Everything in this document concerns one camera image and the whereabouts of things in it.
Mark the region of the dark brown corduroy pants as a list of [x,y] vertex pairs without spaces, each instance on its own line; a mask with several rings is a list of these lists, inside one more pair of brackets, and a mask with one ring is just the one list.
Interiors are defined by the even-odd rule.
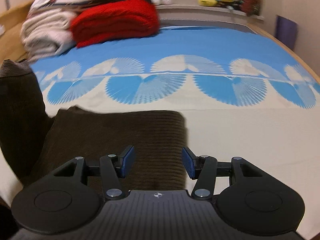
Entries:
[[24,186],[74,157],[95,161],[132,145],[136,158],[123,187],[182,190],[186,140],[184,117],[175,111],[100,114],[73,106],[49,117],[28,62],[1,66],[1,152]]

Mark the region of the folded white blanket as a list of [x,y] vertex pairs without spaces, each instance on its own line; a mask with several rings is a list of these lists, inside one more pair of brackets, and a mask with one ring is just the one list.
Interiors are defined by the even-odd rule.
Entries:
[[61,55],[74,47],[70,27],[76,16],[71,11],[54,9],[28,18],[22,24],[20,38],[29,61]]

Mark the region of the purple box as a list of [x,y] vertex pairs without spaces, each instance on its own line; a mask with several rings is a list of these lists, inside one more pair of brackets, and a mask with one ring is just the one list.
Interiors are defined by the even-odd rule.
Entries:
[[292,20],[277,15],[274,37],[291,50],[294,50],[297,35],[298,24]]

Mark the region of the red knitted blanket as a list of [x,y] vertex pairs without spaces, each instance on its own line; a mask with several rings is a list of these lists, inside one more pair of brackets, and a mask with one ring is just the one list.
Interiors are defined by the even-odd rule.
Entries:
[[159,31],[156,8],[145,0],[125,0],[89,8],[72,20],[78,48],[125,38],[152,36]]

